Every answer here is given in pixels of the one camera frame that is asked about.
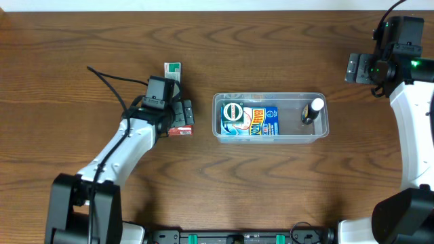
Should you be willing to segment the clear plastic container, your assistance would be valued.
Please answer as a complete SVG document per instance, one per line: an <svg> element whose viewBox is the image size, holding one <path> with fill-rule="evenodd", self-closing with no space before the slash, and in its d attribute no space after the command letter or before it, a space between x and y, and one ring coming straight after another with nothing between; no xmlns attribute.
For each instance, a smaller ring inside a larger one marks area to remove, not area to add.
<svg viewBox="0 0 434 244"><path fill-rule="evenodd" d="M324 100L325 105L312 124L301 121L303 108L316 98ZM247 107L277 107L279 115L279 134L269 136L234 136L220 133L223 103L242 102ZM213 134L223 144L309 144L329 134L328 109L326 97L317 92L253 92L218 93L213 97L212 106Z"/></svg>

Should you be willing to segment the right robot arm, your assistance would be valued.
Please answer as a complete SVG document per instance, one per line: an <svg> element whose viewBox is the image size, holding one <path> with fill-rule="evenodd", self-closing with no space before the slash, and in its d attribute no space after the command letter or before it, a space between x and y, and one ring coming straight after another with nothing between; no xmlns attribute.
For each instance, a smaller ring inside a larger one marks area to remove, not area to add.
<svg viewBox="0 0 434 244"><path fill-rule="evenodd" d="M345 80L372 85L393 109L401 146L401 190L370 217L338 224L338 243L433 242L433 61L422 58L424 20L382 18L373 54L351 54Z"/></svg>

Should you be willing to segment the blue Kool Fever box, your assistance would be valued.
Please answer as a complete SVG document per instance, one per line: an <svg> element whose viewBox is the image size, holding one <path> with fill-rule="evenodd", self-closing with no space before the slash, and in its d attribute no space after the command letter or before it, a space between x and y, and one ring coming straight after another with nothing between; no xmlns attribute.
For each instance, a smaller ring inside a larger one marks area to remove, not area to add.
<svg viewBox="0 0 434 244"><path fill-rule="evenodd" d="M223 123L220 119L220 133L234 136L269 136L279 134L277 107L243 107L243 121Z"/></svg>

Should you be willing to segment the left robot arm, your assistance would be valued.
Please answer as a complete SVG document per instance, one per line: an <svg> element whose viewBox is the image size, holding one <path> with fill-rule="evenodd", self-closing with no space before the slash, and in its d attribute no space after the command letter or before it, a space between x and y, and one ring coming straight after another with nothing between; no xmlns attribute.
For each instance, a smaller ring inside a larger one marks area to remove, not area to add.
<svg viewBox="0 0 434 244"><path fill-rule="evenodd" d="M171 128L194 123L179 81L152 76L147 90L123 108L115 135L75 175L52 183L45 243L145 243L146 231L125 222L121 189L135 166Z"/></svg>

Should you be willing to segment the black bottle white cap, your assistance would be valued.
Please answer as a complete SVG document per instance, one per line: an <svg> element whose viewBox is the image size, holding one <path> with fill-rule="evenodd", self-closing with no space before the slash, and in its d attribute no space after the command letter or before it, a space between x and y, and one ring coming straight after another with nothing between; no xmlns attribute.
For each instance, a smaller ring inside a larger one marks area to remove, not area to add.
<svg viewBox="0 0 434 244"><path fill-rule="evenodd" d="M306 124L312 124L312 122L318 117L319 112L324 107L325 102L321 98L316 98L312 102L308 103L302 111L301 121Z"/></svg>

